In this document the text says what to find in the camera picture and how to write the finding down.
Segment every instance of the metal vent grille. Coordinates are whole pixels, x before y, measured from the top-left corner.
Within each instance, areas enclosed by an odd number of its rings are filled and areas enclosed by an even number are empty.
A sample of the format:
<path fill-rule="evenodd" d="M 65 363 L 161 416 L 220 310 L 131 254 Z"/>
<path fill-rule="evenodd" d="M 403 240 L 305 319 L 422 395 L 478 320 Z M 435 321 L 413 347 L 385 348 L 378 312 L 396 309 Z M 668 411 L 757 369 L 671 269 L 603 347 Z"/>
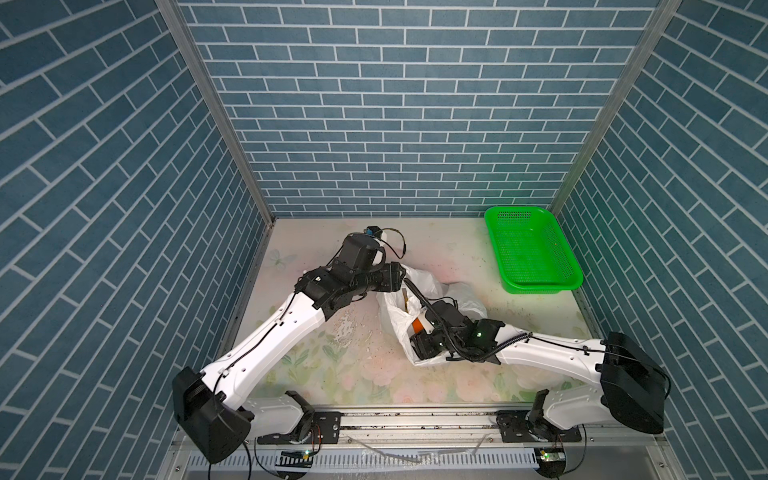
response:
<path fill-rule="evenodd" d="M 274 470 L 275 461 L 279 459 L 280 451 L 259 450 L 261 463 Z M 509 468 L 538 468 L 534 450 L 523 447 L 498 448 L 490 452 L 454 452 L 440 453 L 420 449 L 386 449 L 386 453 L 410 458 L 409 462 L 401 458 L 387 457 L 366 449 L 334 449 L 323 451 L 315 457 L 312 465 L 314 473 L 344 473 L 344 472 L 391 472 L 395 470 L 423 470 L 435 468 L 450 468 L 451 470 L 469 469 L 509 469 Z M 298 462 L 282 457 L 284 465 Z M 208 469 L 208 461 L 199 452 L 190 455 L 187 470 L 200 471 Z M 216 470 L 242 471 L 248 469 L 248 458 L 245 452 L 236 452 L 223 462 L 216 464 Z M 284 472 L 305 472 L 306 468 L 281 466 Z"/>

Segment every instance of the orange object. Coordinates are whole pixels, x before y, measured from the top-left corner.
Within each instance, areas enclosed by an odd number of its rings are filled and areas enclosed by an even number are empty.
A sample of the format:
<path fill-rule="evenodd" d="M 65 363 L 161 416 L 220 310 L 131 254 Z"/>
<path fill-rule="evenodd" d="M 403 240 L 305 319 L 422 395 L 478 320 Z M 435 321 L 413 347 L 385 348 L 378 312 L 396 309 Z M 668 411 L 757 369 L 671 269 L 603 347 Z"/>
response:
<path fill-rule="evenodd" d="M 413 323 L 411 323 L 411 326 L 413 327 L 413 333 L 414 333 L 414 334 L 416 334 L 416 333 L 419 333 L 419 332 L 421 332 L 422 330 L 424 330 L 424 326 L 423 326 L 423 325 L 422 325 L 422 323 L 419 321 L 419 319 L 415 319 L 415 320 L 413 320 Z"/>

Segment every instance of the black cable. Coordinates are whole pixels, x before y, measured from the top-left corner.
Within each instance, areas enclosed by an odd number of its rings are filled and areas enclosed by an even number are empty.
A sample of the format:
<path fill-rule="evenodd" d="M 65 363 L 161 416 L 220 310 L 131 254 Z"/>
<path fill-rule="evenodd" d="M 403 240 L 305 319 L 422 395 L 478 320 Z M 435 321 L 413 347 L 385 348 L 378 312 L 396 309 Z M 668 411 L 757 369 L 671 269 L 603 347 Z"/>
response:
<path fill-rule="evenodd" d="M 453 306 L 456 307 L 456 309 L 458 310 L 458 302 L 452 296 L 447 296 L 446 295 L 446 296 L 441 296 L 440 298 L 428 298 L 427 300 L 429 300 L 430 302 L 438 302 L 438 301 L 440 301 L 440 300 L 442 300 L 444 298 L 451 299 L 451 301 L 453 302 Z"/>
<path fill-rule="evenodd" d="M 391 231 L 396 232 L 396 233 L 398 233 L 400 235 L 400 238 L 402 238 L 402 257 L 404 257 L 406 255 L 406 236 L 403 235 L 402 232 L 400 230 L 397 230 L 396 228 L 387 227 L 387 228 L 382 228 L 382 230 L 391 230 Z"/>
<path fill-rule="evenodd" d="M 333 254 L 333 257 L 331 257 L 331 260 L 328 260 L 328 263 L 326 263 L 326 266 L 329 266 L 331 264 L 331 262 L 333 262 L 333 260 L 336 258 L 336 256 L 341 251 L 342 247 L 344 247 L 344 241 L 343 240 L 342 240 L 342 243 L 341 243 L 341 247 L 339 247 L 339 249 L 336 251 L 336 253 Z"/>
<path fill-rule="evenodd" d="M 262 470 L 264 470 L 266 473 L 268 473 L 268 474 L 272 475 L 273 477 L 277 477 L 277 478 L 279 478 L 280 480 L 285 480 L 283 477 L 281 477 L 280 475 L 278 475 L 278 474 L 277 474 L 277 470 L 275 470 L 274 472 L 270 472 L 269 470 L 267 470 L 267 469 L 264 467 L 264 465 L 261 465 L 261 461 L 259 460 L 259 456 L 256 454 L 256 444 L 253 444 L 253 457 L 256 459 L 256 463 L 257 463 L 257 464 L 258 464 L 258 465 L 261 467 L 261 469 L 262 469 Z"/>
<path fill-rule="evenodd" d="M 581 451 L 581 460 L 578 461 L 578 465 L 571 468 L 570 470 L 566 470 L 565 472 L 562 472 L 560 475 L 565 475 L 567 473 L 575 472 L 578 470 L 579 467 L 581 467 L 581 464 L 584 463 L 584 459 L 587 458 L 587 427 L 584 426 L 584 424 L 581 424 L 582 429 L 584 430 L 584 449 Z"/>
<path fill-rule="evenodd" d="M 504 342 L 499 343 L 497 346 L 495 346 L 493 349 L 489 350 L 488 352 L 485 352 L 478 356 L 469 355 L 466 352 L 463 352 L 460 350 L 460 348 L 457 346 L 456 342 L 453 339 L 453 332 L 451 331 L 450 327 L 445 323 L 445 320 L 437 313 L 435 308 L 432 306 L 432 304 L 429 302 L 427 297 L 424 296 L 421 291 L 416 288 L 416 285 L 413 284 L 411 279 L 406 277 L 403 279 L 403 283 L 408 286 L 409 289 L 411 289 L 411 292 L 415 295 L 416 298 L 419 299 L 419 301 L 422 303 L 422 305 L 429 310 L 429 312 L 435 316 L 436 319 L 438 319 L 440 323 L 440 327 L 442 328 L 443 332 L 445 332 L 445 338 L 448 340 L 448 343 L 450 344 L 451 348 L 458 353 L 458 356 L 462 357 L 464 360 L 468 360 L 470 362 L 484 362 L 486 359 L 490 358 L 491 356 L 495 355 L 496 353 L 501 352 L 503 349 L 510 346 L 512 343 L 517 343 L 525 339 L 531 338 L 533 335 L 532 333 L 526 332 L 521 333 L 519 335 L 513 336 L 510 339 L 506 339 Z"/>
<path fill-rule="evenodd" d="M 317 455 L 323 447 L 323 434 L 320 431 L 320 425 L 315 424 L 315 427 L 317 427 L 317 453 L 315 453 Z"/>
<path fill-rule="evenodd" d="M 288 303 L 288 307 L 290 307 L 290 303 L 291 303 L 291 302 L 293 302 L 293 298 L 292 298 L 292 297 L 291 297 L 291 299 L 290 299 L 290 302 Z M 285 311 L 283 312 L 283 315 L 285 315 L 285 312 L 287 312 L 287 311 L 288 311 L 288 308 L 286 308 L 286 309 L 285 309 Z M 241 359 L 242 359 L 244 356 L 248 355 L 249 353 L 251 353 L 252 351 L 254 351 L 254 350 L 256 349 L 256 347 L 258 347 L 259 345 L 261 345 L 261 343 L 264 341 L 264 339 L 266 339 L 266 336 L 267 336 L 267 335 L 269 335 L 269 334 L 270 334 L 270 332 L 271 332 L 271 331 L 272 331 L 272 330 L 273 330 L 273 329 L 274 329 L 276 326 L 277 326 L 277 324 L 276 324 L 276 323 L 273 323 L 273 324 L 272 324 L 272 326 L 270 327 L 270 329 L 268 329 L 268 330 L 266 331 L 266 333 L 264 333 L 264 335 L 263 335 L 263 336 L 262 336 L 262 337 L 259 339 L 259 341 L 258 341 L 258 342 L 256 342 L 256 345 L 254 345 L 254 346 L 250 347 L 250 348 L 248 349 L 248 351 L 247 351 L 247 352 L 245 352 L 243 355 L 241 355 L 241 356 L 237 357 L 237 359 L 235 359 L 235 361 L 234 361 L 234 362 L 230 363 L 230 365 L 229 365 L 229 366 L 228 366 L 226 369 L 224 369 L 224 370 L 222 370 L 222 371 L 221 371 L 221 373 L 219 374 L 219 378 L 217 378 L 217 379 L 216 379 L 216 383 L 214 384 L 214 398 L 215 398 L 215 399 L 217 399 L 217 398 L 218 398 L 218 397 L 216 396 L 216 391 L 217 391 L 217 390 L 218 390 L 218 388 L 219 388 L 219 381 L 220 381 L 220 380 L 221 380 L 221 379 L 224 377 L 224 372 L 226 372 L 227 370 L 231 369 L 231 368 L 232 368 L 232 367 L 235 365 L 235 363 L 238 363 L 238 362 L 239 362 L 239 361 L 240 361 L 240 360 L 241 360 Z"/>
<path fill-rule="evenodd" d="M 368 235 L 367 233 L 361 233 L 360 235 L 365 235 L 366 237 L 371 237 L 371 238 L 374 238 L 374 239 L 378 240 L 381 243 L 384 243 L 386 246 L 389 247 L 389 249 L 392 251 L 392 253 L 395 254 L 395 257 L 397 257 L 397 260 L 402 260 L 402 258 L 406 255 L 406 244 L 405 243 L 402 245 L 402 255 L 398 255 L 397 252 L 395 252 L 395 249 L 392 248 L 392 245 L 390 245 L 386 240 L 382 240 L 382 239 L 380 239 L 378 237 L 374 237 L 373 235 Z"/>
<path fill-rule="evenodd" d="M 245 449 L 245 454 L 248 455 L 248 480 L 250 480 L 250 474 L 253 473 L 253 461 L 250 459 L 250 450 L 248 449 L 248 444 L 243 442 L 243 448 Z M 208 480 L 210 480 L 210 467 L 211 464 L 208 462 Z"/>
<path fill-rule="evenodd" d="M 626 356 L 626 355 L 621 355 L 620 353 L 608 352 L 607 350 L 595 350 L 595 349 L 590 349 L 590 348 L 587 348 L 587 347 L 579 348 L 579 347 L 576 347 L 576 346 L 563 345 L 562 343 L 552 342 L 551 340 L 546 340 L 546 339 L 539 338 L 537 336 L 533 336 L 533 334 L 531 334 L 531 338 L 532 339 L 536 339 L 539 342 L 549 343 L 550 345 L 555 345 L 555 346 L 561 346 L 561 347 L 564 347 L 564 348 L 567 348 L 567 349 L 576 350 L 578 352 L 583 352 L 583 353 L 603 353 L 605 355 L 613 355 L 613 356 L 617 356 L 617 357 L 622 358 L 622 359 L 632 360 L 633 362 L 640 363 L 641 365 L 645 365 L 646 367 L 652 369 L 653 371 L 655 371 L 659 375 L 663 376 L 664 379 L 667 381 L 667 391 L 664 393 L 664 399 L 665 400 L 667 398 L 669 398 L 670 392 L 672 391 L 672 378 L 670 378 L 670 376 L 665 371 L 663 371 L 661 368 L 659 368 L 657 366 L 654 366 L 654 365 L 651 365 L 650 363 L 642 362 L 642 361 L 640 361 L 640 360 L 638 360 L 638 359 L 636 359 L 634 357 Z M 616 346 L 616 347 L 621 348 L 620 345 L 613 345 L 612 343 L 606 343 L 605 345 L 606 346 Z"/>
<path fill-rule="evenodd" d="M 245 449 L 245 454 L 248 455 L 248 480 L 250 480 L 250 474 L 253 472 L 253 462 L 250 459 L 250 449 L 248 448 L 248 444 L 243 442 L 243 448 Z"/>

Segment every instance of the white plastic bag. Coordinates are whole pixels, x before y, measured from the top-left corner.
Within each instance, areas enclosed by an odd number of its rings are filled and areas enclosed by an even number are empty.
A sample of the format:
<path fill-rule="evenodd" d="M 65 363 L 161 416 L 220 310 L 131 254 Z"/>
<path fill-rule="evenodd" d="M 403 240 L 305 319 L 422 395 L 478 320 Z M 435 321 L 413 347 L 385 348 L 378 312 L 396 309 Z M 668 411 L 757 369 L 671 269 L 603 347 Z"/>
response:
<path fill-rule="evenodd" d="M 446 285 L 440 283 L 434 275 L 424 270 L 417 270 L 409 266 L 405 267 L 409 279 L 416 285 L 427 298 L 439 298 L 441 296 L 450 296 L 456 299 L 458 310 L 469 317 L 471 320 L 487 318 L 488 312 L 485 305 L 472 292 L 472 288 L 466 283 L 451 283 Z M 406 296 L 402 289 L 406 290 L 408 297 L 408 311 L 406 312 Z M 439 363 L 445 363 L 448 352 L 427 360 L 420 360 L 411 347 L 408 328 L 411 326 L 417 316 L 424 318 L 425 308 L 422 307 L 418 298 L 413 295 L 411 290 L 403 285 L 402 289 L 391 293 L 377 293 L 376 299 L 379 301 L 379 320 L 382 324 L 382 331 L 389 335 L 394 335 L 400 342 L 402 349 L 411 364 L 415 366 L 432 366 Z"/>

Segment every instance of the metal frame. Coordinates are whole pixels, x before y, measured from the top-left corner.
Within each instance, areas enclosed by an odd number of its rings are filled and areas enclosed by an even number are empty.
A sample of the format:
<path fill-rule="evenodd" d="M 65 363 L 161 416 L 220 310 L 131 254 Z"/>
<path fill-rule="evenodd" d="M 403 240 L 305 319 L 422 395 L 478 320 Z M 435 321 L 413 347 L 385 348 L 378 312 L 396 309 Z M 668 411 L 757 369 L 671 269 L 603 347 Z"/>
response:
<path fill-rule="evenodd" d="M 360 447 L 364 442 L 376 449 L 482 449 L 483 452 L 502 449 L 540 447 L 541 443 L 504 443 L 493 416 L 498 410 L 529 410 L 528 403 L 478 403 L 414 405 L 414 406 L 317 406 L 318 411 L 333 410 L 344 414 L 337 445 L 323 444 L 323 451 L 332 452 Z M 618 423 L 586 425 L 589 446 L 643 446 L 659 471 L 660 480 L 682 480 L 670 476 L 679 470 L 674 455 L 662 436 L 636 432 Z M 582 442 L 566 442 L 565 446 L 580 448 Z M 272 445 L 260 450 L 269 451 Z M 197 448 L 179 430 L 176 432 L 157 478 L 177 480 L 184 477 L 190 454 Z"/>
<path fill-rule="evenodd" d="M 584 317 L 584 323 L 587 324 L 590 336 L 594 339 L 604 338 L 603 329 L 600 327 L 598 319 L 594 318 L 594 311 L 589 303 L 587 295 L 584 293 L 584 289 L 577 288 L 571 292 L 574 295 L 574 300 L 576 300 L 578 309 L 581 311 L 581 316 Z"/>
<path fill-rule="evenodd" d="M 176 46 L 179 48 L 182 58 L 187 63 L 190 74 L 194 79 L 197 88 L 200 90 L 200 94 L 203 96 L 205 104 L 208 106 L 211 116 L 216 122 L 216 126 L 219 129 L 221 137 L 224 139 L 224 143 L 227 144 L 227 148 L 232 155 L 232 158 L 237 165 L 237 170 L 243 176 L 248 191 L 250 192 L 253 201 L 261 212 L 262 217 L 268 227 L 271 227 L 275 222 L 275 216 L 272 214 L 269 204 L 261 193 L 259 184 L 248 162 L 248 157 L 243 150 L 243 145 L 237 138 L 235 129 L 230 120 L 230 116 L 224 109 L 224 105 L 221 103 L 219 94 L 214 87 L 214 82 L 211 80 L 210 73 L 205 66 L 203 57 L 200 55 L 200 51 L 197 49 L 194 39 L 192 38 L 192 32 L 187 26 L 187 22 L 184 20 L 184 15 L 181 13 L 177 0 L 156 0 L 157 8 L 160 9 L 160 14 L 163 16 L 170 35 L 176 41 Z"/>
<path fill-rule="evenodd" d="M 598 145 L 603 140 L 608 128 L 613 123 L 616 114 L 619 112 L 619 108 L 624 103 L 624 99 L 629 94 L 632 85 L 640 76 L 640 72 L 645 66 L 645 62 L 650 58 L 650 54 L 656 48 L 656 44 L 659 42 L 661 35 L 669 25 L 674 13 L 677 11 L 677 7 L 680 6 L 681 0 L 660 0 L 659 5 L 651 14 L 648 24 L 643 31 L 643 35 L 640 37 L 640 41 L 637 43 L 637 47 L 632 50 L 632 53 L 627 59 L 627 64 L 624 66 L 624 70 L 621 71 L 619 78 L 616 80 L 614 89 L 608 96 L 608 100 L 605 102 L 605 106 L 600 110 L 598 117 L 592 125 L 592 130 L 587 134 L 584 139 L 584 143 L 581 145 L 581 149 L 576 155 L 571 169 L 565 175 L 563 183 L 560 185 L 560 189 L 555 194 L 552 203 L 549 206 L 549 210 L 555 215 L 559 215 L 563 209 L 568 197 L 571 196 L 571 192 L 576 188 L 576 183 L 584 173 L 584 170 L 592 160 L 592 155 L 597 150 Z"/>
<path fill-rule="evenodd" d="M 240 295 L 235 302 L 235 308 L 232 310 L 232 315 L 227 323 L 227 328 L 224 330 L 224 335 L 221 338 L 221 344 L 217 350 L 216 358 L 221 357 L 224 353 L 232 350 L 237 338 L 237 332 L 240 330 L 240 324 L 243 322 L 243 315 L 248 307 L 248 301 L 250 300 L 250 294 L 253 292 L 253 285 L 256 283 L 256 277 L 259 276 L 259 269 L 264 262 L 264 255 L 266 249 L 270 244 L 270 238 L 272 237 L 272 231 L 274 230 L 274 224 L 267 225 L 264 229 L 264 233 L 261 236 L 259 248 L 256 250 L 256 254 L 253 255 L 253 259 L 248 269 L 243 288 L 240 289 Z"/>

